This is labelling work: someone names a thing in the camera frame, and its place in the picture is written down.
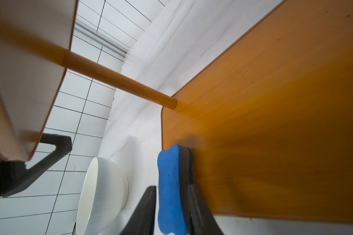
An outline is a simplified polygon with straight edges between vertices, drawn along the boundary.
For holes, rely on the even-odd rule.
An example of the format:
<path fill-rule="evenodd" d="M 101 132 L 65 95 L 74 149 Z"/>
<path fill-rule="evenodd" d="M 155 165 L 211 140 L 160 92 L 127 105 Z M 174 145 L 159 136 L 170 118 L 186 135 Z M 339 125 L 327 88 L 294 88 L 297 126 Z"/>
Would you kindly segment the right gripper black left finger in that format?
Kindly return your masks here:
<path fill-rule="evenodd" d="M 121 235 L 153 235 L 156 214 L 156 186 L 146 188 Z"/>

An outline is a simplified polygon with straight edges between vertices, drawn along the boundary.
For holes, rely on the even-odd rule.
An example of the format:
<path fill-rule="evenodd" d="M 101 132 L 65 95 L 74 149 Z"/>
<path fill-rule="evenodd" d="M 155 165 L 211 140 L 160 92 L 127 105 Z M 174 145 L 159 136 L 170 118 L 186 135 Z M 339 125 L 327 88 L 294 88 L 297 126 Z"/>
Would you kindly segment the blue bottom eraser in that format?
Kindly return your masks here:
<path fill-rule="evenodd" d="M 162 150 L 157 159 L 158 166 L 158 226 L 165 234 L 186 235 L 187 222 L 184 218 L 180 195 L 186 196 L 188 186 L 188 169 L 179 178 L 180 161 L 188 163 L 188 148 L 180 145 L 172 145 L 169 149 Z"/>

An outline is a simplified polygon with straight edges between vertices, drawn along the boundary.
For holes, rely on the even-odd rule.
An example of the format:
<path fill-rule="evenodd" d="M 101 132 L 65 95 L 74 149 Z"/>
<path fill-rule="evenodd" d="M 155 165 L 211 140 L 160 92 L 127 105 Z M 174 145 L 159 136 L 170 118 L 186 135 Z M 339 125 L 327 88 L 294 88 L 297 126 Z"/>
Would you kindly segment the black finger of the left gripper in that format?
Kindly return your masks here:
<path fill-rule="evenodd" d="M 24 162 L 5 162 L 0 159 L 0 197 L 9 197 L 26 190 L 72 150 L 69 136 L 44 133 L 40 142 L 55 146 L 55 150 L 29 169 Z"/>

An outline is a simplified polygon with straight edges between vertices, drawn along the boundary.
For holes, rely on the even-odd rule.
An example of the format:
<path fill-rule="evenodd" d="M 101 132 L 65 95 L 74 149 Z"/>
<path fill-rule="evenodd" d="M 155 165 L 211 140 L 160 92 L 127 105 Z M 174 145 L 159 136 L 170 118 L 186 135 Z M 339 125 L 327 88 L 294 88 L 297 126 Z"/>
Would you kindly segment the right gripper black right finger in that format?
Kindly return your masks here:
<path fill-rule="evenodd" d="M 223 235 L 196 185 L 188 186 L 187 208 L 191 235 Z"/>

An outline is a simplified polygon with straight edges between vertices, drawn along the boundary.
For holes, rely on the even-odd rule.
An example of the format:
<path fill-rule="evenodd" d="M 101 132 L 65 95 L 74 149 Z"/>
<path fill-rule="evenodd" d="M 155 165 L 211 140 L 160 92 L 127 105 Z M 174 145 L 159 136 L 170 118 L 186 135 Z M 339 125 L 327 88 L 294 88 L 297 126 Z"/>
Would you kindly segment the orange two-tier shelf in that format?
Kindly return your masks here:
<path fill-rule="evenodd" d="M 283 1 L 172 96 L 77 55 L 76 2 L 0 1 L 0 107 L 32 156 L 67 70 L 162 106 L 215 214 L 353 224 L 353 1 Z"/>

